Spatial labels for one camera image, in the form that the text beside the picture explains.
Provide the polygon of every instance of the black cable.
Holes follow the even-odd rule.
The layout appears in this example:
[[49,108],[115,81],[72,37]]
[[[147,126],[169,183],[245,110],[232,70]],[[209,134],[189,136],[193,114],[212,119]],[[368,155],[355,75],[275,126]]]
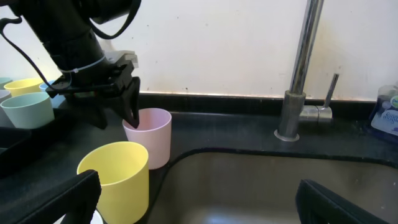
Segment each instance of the black cable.
[[120,34],[122,34],[127,27],[130,25],[130,23],[132,22],[132,20],[135,18],[139,6],[141,5],[141,0],[133,0],[130,6],[130,12],[129,15],[127,16],[126,21],[124,22],[123,26],[119,29],[119,31],[117,31],[115,34],[113,35],[108,35],[105,34],[104,32],[100,31],[90,20],[89,17],[87,17],[87,23],[89,23],[89,25],[91,26],[91,28],[93,29],[94,33],[98,36],[101,37],[102,39],[106,39],[106,40],[111,40],[114,38],[119,37]]
[[16,49],[22,56],[24,56],[24,58],[30,63],[30,65],[36,70],[36,72],[39,74],[40,78],[43,80],[43,82],[52,90],[57,91],[57,90],[64,90],[70,87],[70,85],[72,84],[72,76],[70,75],[70,81],[69,81],[69,85],[67,87],[64,88],[54,88],[51,86],[51,84],[48,83],[47,79],[45,79],[43,73],[40,71],[40,69],[36,66],[36,64],[32,61],[32,59],[30,59],[30,57],[25,54],[25,52],[23,50],[21,50],[17,45],[15,45],[14,43],[12,43],[5,35],[4,35],[4,28],[7,24],[20,24],[22,22],[22,18],[18,17],[17,19],[8,19],[8,18],[3,18],[0,19],[0,34],[2,35],[2,37],[8,42],[8,44],[10,44],[11,46],[14,47],[14,49]]

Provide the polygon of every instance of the sink basin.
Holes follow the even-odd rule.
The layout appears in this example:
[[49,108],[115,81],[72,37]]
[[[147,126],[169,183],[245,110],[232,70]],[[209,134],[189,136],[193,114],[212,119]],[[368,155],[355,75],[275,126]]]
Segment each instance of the sink basin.
[[206,152],[170,168],[148,223],[300,223],[295,194],[312,179],[398,223],[398,170],[378,164]]

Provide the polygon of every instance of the soap bottle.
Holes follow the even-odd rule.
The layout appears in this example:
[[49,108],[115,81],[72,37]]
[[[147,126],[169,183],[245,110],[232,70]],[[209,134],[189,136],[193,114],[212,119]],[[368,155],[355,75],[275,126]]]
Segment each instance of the soap bottle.
[[376,106],[370,116],[377,137],[398,142],[398,82],[379,89]]

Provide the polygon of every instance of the metal faucet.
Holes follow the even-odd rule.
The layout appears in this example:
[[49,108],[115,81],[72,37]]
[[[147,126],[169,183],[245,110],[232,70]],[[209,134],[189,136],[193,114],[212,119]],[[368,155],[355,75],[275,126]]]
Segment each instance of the metal faucet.
[[323,0],[307,0],[305,17],[300,35],[300,42],[292,75],[290,89],[285,91],[280,124],[274,134],[283,141],[297,141],[299,121],[330,122],[333,113],[329,107],[331,96],[336,86],[338,74],[335,74],[323,106],[304,106],[305,93],[303,92],[305,77],[312,52],[313,43],[317,34],[319,18]]

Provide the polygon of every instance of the white wall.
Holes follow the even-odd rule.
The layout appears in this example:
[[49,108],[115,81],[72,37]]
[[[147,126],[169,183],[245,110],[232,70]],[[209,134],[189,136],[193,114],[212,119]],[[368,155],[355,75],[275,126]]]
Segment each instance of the white wall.
[[[122,36],[105,49],[135,50],[142,92],[281,97],[290,85],[307,0],[143,0]],[[398,80],[398,1],[325,0],[305,84],[324,98],[341,74],[334,98],[375,100]],[[6,7],[0,17],[12,17]],[[125,17],[100,26],[118,30]],[[59,72],[29,26],[6,35],[49,79]],[[36,77],[0,38],[0,77]]]

